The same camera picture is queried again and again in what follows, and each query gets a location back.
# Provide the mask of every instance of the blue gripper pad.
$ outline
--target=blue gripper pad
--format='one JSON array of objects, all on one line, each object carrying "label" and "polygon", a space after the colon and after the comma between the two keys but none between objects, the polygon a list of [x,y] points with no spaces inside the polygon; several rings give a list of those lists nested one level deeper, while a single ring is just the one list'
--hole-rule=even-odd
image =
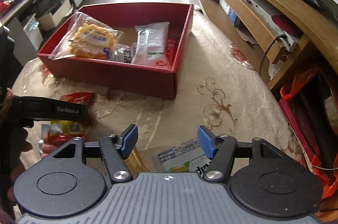
[{"label": "blue gripper pad", "polygon": [[122,134],[124,134],[122,147],[118,151],[119,151],[122,159],[125,160],[125,159],[128,158],[132,149],[136,145],[136,142],[139,138],[139,131],[137,129],[137,126],[135,124],[133,124],[133,125],[130,125],[126,129],[126,131],[124,131]]},{"label": "blue gripper pad", "polygon": [[212,138],[204,131],[201,126],[197,129],[197,139],[207,158],[213,159],[216,154]]}]

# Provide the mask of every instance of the snack box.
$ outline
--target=snack box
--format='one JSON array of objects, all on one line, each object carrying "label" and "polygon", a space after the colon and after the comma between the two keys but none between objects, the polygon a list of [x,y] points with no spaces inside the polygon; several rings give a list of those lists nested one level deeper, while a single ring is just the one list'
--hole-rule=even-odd
[{"label": "snack box", "polygon": [[193,5],[178,3],[107,3],[87,5],[79,11],[123,31],[119,43],[131,45],[137,40],[134,26],[157,22],[170,22],[169,31],[179,32],[180,41],[171,70],[126,64],[105,60],[69,57],[50,60],[48,57],[68,30],[68,19],[50,37],[38,52],[38,57],[50,72],[93,85],[111,87],[173,100],[177,93],[177,73],[179,72],[183,48],[189,39],[192,26]]}]

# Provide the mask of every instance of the red label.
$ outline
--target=red label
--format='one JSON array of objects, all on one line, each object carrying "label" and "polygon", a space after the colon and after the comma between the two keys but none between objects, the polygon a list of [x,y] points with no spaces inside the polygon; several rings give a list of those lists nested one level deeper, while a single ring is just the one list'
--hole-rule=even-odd
[{"label": "red label", "polygon": [[163,61],[163,60],[159,60],[159,61],[156,62],[156,65],[160,66],[160,67],[164,67],[164,66],[167,65],[167,63],[165,61]]}]

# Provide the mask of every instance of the shelf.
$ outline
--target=shelf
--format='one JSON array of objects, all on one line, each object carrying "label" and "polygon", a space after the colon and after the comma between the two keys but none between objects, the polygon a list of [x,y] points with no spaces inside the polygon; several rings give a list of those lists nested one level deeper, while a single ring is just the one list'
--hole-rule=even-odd
[{"label": "shelf", "polygon": [[290,18],[338,73],[338,29],[302,0],[267,0]]},{"label": "shelf", "polygon": [[[259,71],[264,52],[260,46],[249,45],[239,35],[238,31],[232,24],[230,18],[224,12],[222,7],[212,0],[199,0],[203,14],[214,23],[245,55],[250,64],[256,71]],[[268,84],[270,77],[268,75],[269,61],[265,58],[261,77],[265,84]]]},{"label": "shelf", "polygon": [[273,94],[278,93],[286,82],[292,81],[299,67],[306,66],[308,63],[315,63],[320,58],[321,55],[319,51],[304,34],[275,77],[268,83],[269,90]]},{"label": "shelf", "polygon": [[[257,40],[261,48],[266,51],[275,35],[265,21],[242,0],[225,0],[234,10],[243,24]],[[281,43],[275,42],[269,50],[267,57],[271,63],[277,63],[285,48]]]}]

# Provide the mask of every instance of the metal screw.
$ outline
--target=metal screw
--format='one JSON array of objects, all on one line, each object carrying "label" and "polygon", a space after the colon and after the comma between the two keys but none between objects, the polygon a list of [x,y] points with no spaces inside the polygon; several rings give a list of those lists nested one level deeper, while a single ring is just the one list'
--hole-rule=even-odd
[{"label": "metal screw", "polygon": [[123,180],[129,177],[129,173],[126,171],[117,171],[113,173],[113,177],[118,180]]},{"label": "metal screw", "polygon": [[221,178],[223,175],[222,175],[222,173],[219,172],[219,171],[209,171],[209,172],[206,173],[206,176],[207,176],[207,178],[209,178],[209,179],[219,179],[219,178]]}]

